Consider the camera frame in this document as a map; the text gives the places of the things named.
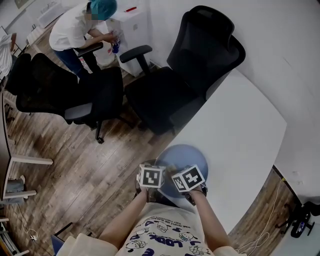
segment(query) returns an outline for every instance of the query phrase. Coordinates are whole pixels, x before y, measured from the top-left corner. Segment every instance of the small blue object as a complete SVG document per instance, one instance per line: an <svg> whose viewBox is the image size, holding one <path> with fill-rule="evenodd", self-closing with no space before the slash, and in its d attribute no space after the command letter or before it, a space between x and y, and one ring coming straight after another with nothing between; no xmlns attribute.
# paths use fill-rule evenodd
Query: small blue object
<svg viewBox="0 0 320 256"><path fill-rule="evenodd" d="M156 166L172 166L174 165L178 170L183 171L187 166L197 165L201 171L204 179L208 179L208 163L205 156L194 146L186 144L178 144L168 147L155 162ZM165 176L164 185L161 191L173 198L183 198L177 188L175 187L171 177Z"/></svg>
<svg viewBox="0 0 320 256"><path fill-rule="evenodd" d="M114 54L117 54L117 53L119 52L119 47L120 47L120 39L118 39L118 40L116 41L116 44L113 45L113 47L112 47L112 52L113 52Z"/></svg>

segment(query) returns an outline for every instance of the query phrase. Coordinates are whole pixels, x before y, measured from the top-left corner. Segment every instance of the blue jeans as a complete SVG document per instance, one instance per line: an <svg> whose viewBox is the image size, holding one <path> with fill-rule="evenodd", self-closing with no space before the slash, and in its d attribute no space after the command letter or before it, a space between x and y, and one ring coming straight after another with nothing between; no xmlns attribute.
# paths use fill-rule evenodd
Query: blue jeans
<svg viewBox="0 0 320 256"><path fill-rule="evenodd" d="M53 50L57 57L63 62L68 69L77 75L78 78L83 79L89 75L88 71L84 68L77 54L73 49L57 51ZM92 52L83 56L86 64L92 72L100 71L100 67L97 64L96 57Z"/></svg>
<svg viewBox="0 0 320 256"><path fill-rule="evenodd" d="M6 185L6 192L22 192L25 189L25 185L22 179L9 179ZM0 205L13 205L13 204L23 204L24 199L22 197L3 199L0 201Z"/></svg>

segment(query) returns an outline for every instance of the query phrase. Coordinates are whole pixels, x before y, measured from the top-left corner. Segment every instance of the chair backrest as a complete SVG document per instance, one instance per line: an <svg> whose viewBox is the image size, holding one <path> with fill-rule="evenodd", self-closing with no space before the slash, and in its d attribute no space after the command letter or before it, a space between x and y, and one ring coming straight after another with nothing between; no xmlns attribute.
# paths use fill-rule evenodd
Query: chair backrest
<svg viewBox="0 0 320 256"><path fill-rule="evenodd" d="M81 91L76 75L59 67L42 53L32 60L29 54L22 54L10 72L5 89L17 95L16 106L21 112L60 116L76 105L73 99L77 99L77 92Z"/></svg>
<svg viewBox="0 0 320 256"><path fill-rule="evenodd" d="M51 243L54 251L54 255L57 256L58 252L64 245L65 241L61 240L59 237L55 236L54 234L51 235Z"/></svg>
<svg viewBox="0 0 320 256"><path fill-rule="evenodd" d="M211 85L245 60L234 29L227 16L207 6L183 15L167 63L199 96L205 97Z"/></svg>

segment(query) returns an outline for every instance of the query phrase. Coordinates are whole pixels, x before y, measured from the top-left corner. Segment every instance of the white table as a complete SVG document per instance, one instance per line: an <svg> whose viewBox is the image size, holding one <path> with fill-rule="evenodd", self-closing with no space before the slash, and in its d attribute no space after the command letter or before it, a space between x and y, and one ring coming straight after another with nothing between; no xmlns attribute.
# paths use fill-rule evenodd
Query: white table
<svg viewBox="0 0 320 256"><path fill-rule="evenodd" d="M34 196L37 194L35 190L6 193L12 164L14 162L20 162L38 165L52 165L53 161L52 159L11 154L9 143L10 140L7 132L4 97L3 93L0 92L0 200Z"/></svg>
<svg viewBox="0 0 320 256"><path fill-rule="evenodd" d="M268 99L233 70L168 146L188 144L203 153L209 169L207 198L227 233L264 185L286 127ZM168 198L191 209L184 198Z"/></svg>

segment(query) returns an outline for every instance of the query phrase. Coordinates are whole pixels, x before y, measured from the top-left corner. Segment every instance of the white cabinet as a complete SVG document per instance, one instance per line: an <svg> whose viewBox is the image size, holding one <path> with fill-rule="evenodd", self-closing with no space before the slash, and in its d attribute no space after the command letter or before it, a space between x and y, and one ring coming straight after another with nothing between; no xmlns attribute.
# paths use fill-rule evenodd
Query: white cabinet
<svg viewBox="0 0 320 256"><path fill-rule="evenodd" d="M106 21L109 31L116 31L121 40L119 53L116 55L120 67L137 77L142 69L136 59L125 64L121 63L119 56L128 50L138 46L148 45L148 24L147 13L138 9L124 12L117 11L110 19ZM146 62L150 64L150 57L145 55Z"/></svg>

